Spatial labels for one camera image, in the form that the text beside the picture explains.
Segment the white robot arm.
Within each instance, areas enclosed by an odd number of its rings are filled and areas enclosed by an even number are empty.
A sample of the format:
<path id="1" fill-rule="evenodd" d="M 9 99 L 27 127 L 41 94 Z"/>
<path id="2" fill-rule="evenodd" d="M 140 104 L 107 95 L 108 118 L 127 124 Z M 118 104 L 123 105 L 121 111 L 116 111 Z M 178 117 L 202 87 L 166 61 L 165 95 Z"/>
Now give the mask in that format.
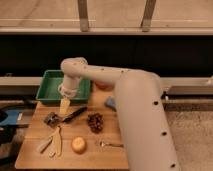
<path id="1" fill-rule="evenodd" d="M 140 69 L 94 66 L 82 57 L 67 58 L 60 68 L 62 96 L 71 99 L 81 79 L 114 87 L 121 137 L 130 171 L 181 171 L 161 101 L 161 78 Z"/>

